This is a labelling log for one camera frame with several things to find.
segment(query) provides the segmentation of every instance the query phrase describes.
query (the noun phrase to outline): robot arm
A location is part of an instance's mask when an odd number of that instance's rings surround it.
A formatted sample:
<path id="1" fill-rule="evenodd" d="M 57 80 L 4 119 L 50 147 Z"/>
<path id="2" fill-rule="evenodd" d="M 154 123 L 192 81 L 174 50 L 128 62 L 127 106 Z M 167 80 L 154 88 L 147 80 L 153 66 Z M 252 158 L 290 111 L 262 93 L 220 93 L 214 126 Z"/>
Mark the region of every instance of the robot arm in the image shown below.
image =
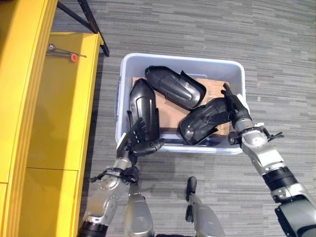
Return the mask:
<path id="1" fill-rule="evenodd" d="M 222 90 L 231 112 L 232 125 L 236 132 L 229 135 L 231 144 L 240 144 L 249 156 L 258 173 L 271 190 L 276 203 L 278 221 L 287 236 L 316 236 L 316 204 L 307 189 L 300 184 L 285 165 L 278 151 L 269 143 L 271 136 L 263 126 L 256 126 L 248 110 L 224 84 Z"/>

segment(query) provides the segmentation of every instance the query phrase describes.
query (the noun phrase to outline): white plastic bin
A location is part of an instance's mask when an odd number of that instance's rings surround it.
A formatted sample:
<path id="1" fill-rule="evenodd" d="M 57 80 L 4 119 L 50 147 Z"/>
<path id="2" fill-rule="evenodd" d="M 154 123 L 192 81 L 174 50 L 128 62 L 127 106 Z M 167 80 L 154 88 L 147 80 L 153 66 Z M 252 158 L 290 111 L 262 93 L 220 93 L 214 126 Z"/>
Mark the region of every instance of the white plastic bin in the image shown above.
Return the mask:
<path id="1" fill-rule="evenodd" d="M 180 73 L 182 70 L 193 78 L 208 78 L 224 80 L 230 83 L 234 94 L 241 94 L 245 98 L 245 75 L 243 66 L 234 61 L 215 60 L 205 58 L 190 58 L 166 56 L 144 53 L 130 53 L 126 55 L 120 66 L 120 79 L 116 99 L 116 141 L 129 130 L 127 110 L 129 110 L 129 93 L 132 88 L 133 77 L 144 77 L 144 71 L 150 65 L 167 66 Z M 168 139 L 168 143 L 160 149 L 164 152 L 213 153 L 234 155 L 241 153 L 238 145 L 231 146 L 227 137 L 217 139 L 217 145 L 183 145 L 180 134 L 163 133 L 161 137 Z"/>

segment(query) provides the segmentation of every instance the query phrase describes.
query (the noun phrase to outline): black car part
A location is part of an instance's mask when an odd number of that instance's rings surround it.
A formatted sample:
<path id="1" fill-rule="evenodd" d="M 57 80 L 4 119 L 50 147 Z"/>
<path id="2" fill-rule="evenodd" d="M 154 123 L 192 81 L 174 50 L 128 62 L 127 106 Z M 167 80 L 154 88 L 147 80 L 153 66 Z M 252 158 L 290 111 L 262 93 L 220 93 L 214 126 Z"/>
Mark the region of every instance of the black car part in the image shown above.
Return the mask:
<path id="1" fill-rule="evenodd" d="M 186 110 L 199 106 L 206 94 L 205 86 L 183 71 L 177 74 L 165 66 L 150 66 L 145 70 L 145 77 L 156 91 Z"/>
<path id="2" fill-rule="evenodd" d="M 229 122 L 225 98 L 215 98 L 192 111 L 179 124 L 182 138 L 195 145 L 217 131 L 216 126 Z"/>
<path id="3" fill-rule="evenodd" d="M 142 118 L 145 122 L 146 141 L 156 141 L 159 136 L 159 112 L 156 108 L 155 92 L 145 79 L 138 79 L 129 95 L 130 111 L 128 111 L 130 126 Z"/>

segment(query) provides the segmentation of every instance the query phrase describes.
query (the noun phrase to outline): cardboard piece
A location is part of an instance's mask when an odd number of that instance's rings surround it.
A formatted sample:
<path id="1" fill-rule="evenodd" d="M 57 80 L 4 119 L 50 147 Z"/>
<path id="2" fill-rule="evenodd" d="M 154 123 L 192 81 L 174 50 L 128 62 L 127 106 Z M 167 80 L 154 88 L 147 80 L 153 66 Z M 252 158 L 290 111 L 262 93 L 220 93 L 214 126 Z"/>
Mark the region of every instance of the cardboard piece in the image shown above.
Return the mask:
<path id="1" fill-rule="evenodd" d="M 133 77 L 132 84 L 139 78 Z M 200 105 L 205 105 L 207 102 L 217 97 L 224 97 L 221 94 L 223 84 L 226 81 L 211 80 L 204 78 L 196 79 L 199 83 L 203 84 L 206 88 L 206 95 Z M 184 119 L 190 111 L 183 109 L 182 107 L 167 100 L 162 94 L 155 91 L 156 94 L 156 106 L 159 109 L 159 123 L 163 130 L 175 132 L 178 129 L 179 123 Z M 227 135 L 229 133 L 230 123 L 225 123 L 217 126 L 218 131 L 215 134 Z"/>

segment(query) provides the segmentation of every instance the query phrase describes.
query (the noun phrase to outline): black metal leg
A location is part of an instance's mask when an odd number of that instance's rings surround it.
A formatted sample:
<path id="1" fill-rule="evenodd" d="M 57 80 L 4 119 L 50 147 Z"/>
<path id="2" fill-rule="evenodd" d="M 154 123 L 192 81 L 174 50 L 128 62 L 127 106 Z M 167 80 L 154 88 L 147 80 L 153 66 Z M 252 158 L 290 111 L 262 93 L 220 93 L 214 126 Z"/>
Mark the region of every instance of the black metal leg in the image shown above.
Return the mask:
<path id="1" fill-rule="evenodd" d="M 80 22 L 82 25 L 86 26 L 89 30 L 91 30 L 93 33 L 99 33 L 104 44 L 101 45 L 100 47 L 102 48 L 105 56 L 109 57 L 110 56 L 110 51 L 108 46 L 105 43 L 105 40 L 103 38 L 103 35 L 100 32 L 100 29 L 98 27 L 97 22 L 95 21 L 92 11 L 87 3 L 86 0 L 78 0 L 79 5 L 87 18 L 88 22 L 86 22 L 84 19 L 82 19 L 80 16 L 78 16 L 76 13 L 74 13 L 72 10 L 67 8 L 65 5 L 63 5 L 60 1 L 57 2 L 57 7 L 61 9 L 63 12 L 67 13 L 70 15 L 72 18 L 74 18 L 76 21 Z"/>
<path id="2" fill-rule="evenodd" d="M 107 47 L 107 45 L 105 43 L 103 35 L 100 32 L 98 24 L 97 24 L 97 22 L 95 21 L 95 19 L 93 17 L 92 11 L 91 11 L 87 1 L 86 0 L 78 0 L 78 2 L 79 2 L 79 5 L 81 6 L 81 9 L 83 10 L 83 13 L 84 13 L 85 17 L 87 18 L 87 20 L 88 20 L 88 22 L 89 22 L 89 24 L 90 24 L 90 26 L 92 28 L 92 32 L 100 34 L 100 36 L 101 36 L 101 38 L 102 38 L 102 40 L 104 42 L 104 44 L 101 45 L 101 48 L 102 48 L 105 56 L 108 57 L 110 55 L 109 48 Z"/>
<path id="3" fill-rule="evenodd" d="M 67 8 L 65 5 L 63 5 L 60 1 L 57 2 L 57 7 L 61 9 L 63 12 L 70 15 L 72 18 L 74 18 L 76 21 L 80 22 L 82 25 L 86 26 L 89 30 L 93 32 L 92 27 L 89 25 L 89 23 L 82 19 L 80 16 L 78 16 L 76 13 L 71 11 L 69 8 Z"/>

